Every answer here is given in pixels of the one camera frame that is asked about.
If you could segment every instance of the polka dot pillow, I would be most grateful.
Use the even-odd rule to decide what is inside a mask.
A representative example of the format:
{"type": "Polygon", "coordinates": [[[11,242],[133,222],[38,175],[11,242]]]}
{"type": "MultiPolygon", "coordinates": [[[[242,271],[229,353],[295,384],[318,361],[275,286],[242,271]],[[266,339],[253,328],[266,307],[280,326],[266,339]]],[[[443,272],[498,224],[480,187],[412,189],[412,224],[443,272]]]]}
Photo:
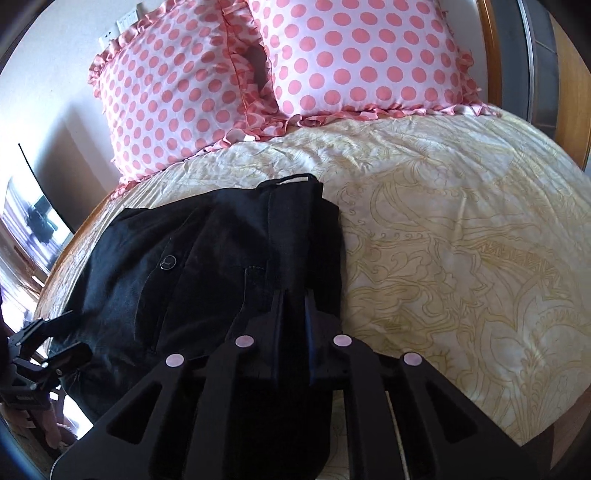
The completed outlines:
{"type": "Polygon", "coordinates": [[[168,0],[95,58],[89,83],[122,174],[115,196],[179,161],[283,134],[230,39],[217,0],[168,0]]]}
{"type": "Polygon", "coordinates": [[[249,0],[281,112],[300,125],[485,108],[435,0],[249,0]]]}

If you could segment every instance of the yellow patterned bedsheet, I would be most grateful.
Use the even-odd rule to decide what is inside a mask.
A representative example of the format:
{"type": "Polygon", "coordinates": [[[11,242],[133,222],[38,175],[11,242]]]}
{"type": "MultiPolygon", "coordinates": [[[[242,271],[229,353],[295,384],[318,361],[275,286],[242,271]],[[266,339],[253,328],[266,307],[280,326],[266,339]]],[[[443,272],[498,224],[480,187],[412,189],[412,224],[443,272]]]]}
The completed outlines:
{"type": "MultiPolygon", "coordinates": [[[[421,353],[520,444],[589,386],[591,181],[505,112],[343,120],[174,165],[95,212],[38,314],[61,312],[124,207],[308,171],[342,214],[347,333],[388,355],[421,353]]],[[[333,428],[323,478],[344,478],[341,408],[333,428]]]]}

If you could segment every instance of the electrical socket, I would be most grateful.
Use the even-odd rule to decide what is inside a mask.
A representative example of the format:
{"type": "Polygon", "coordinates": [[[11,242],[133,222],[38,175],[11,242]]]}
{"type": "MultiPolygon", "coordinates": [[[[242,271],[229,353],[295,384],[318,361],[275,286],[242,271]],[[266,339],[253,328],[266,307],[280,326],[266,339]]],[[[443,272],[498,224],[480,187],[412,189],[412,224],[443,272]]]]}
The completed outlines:
{"type": "Polygon", "coordinates": [[[140,4],[137,4],[133,10],[127,12],[123,17],[117,20],[117,27],[119,27],[120,32],[124,32],[127,30],[131,25],[136,23],[139,20],[138,16],[138,8],[140,4]]]}
{"type": "Polygon", "coordinates": [[[114,38],[119,37],[119,29],[117,28],[116,25],[113,25],[113,27],[111,27],[110,29],[108,29],[105,33],[103,33],[100,37],[99,37],[99,44],[100,47],[104,50],[109,46],[109,42],[111,40],[113,40],[114,38]]]}

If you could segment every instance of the black button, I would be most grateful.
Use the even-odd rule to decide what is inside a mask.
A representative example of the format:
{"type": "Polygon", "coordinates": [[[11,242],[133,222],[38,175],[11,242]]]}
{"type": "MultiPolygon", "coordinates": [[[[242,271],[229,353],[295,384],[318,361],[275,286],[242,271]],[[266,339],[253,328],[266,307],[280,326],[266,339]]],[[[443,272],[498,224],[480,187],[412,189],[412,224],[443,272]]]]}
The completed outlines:
{"type": "Polygon", "coordinates": [[[166,257],[164,257],[163,260],[160,262],[160,268],[162,268],[162,270],[170,270],[174,268],[176,264],[176,258],[174,258],[172,255],[166,255],[166,257]]]}

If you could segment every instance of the black coat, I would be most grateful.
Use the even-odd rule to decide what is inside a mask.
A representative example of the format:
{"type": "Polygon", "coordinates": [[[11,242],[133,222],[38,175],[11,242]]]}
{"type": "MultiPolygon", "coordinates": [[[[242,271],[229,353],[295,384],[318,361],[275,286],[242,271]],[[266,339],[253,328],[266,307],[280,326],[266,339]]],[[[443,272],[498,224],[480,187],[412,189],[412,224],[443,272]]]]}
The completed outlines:
{"type": "MultiPolygon", "coordinates": [[[[90,346],[90,364],[63,384],[91,421],[168,355],[208,356],[239,336],[270,310],[276,290],[288,292],[290,315],[301,319],[283,332],[294,339],[288,356],[301,373],[299,299],[310,288],[319,310],[339,315],[342,235],[338,208],[322,199],[315,177],[285,180],[124,210],[109,225],[66,307],[79,325],[51,346],[90,346]]],[[[317,469],[326,461],[332,395],[252,394],[241,402],[255,410],[249,468],[258,478],[302,478],[298,462],[307,458],[317,469]]]]}

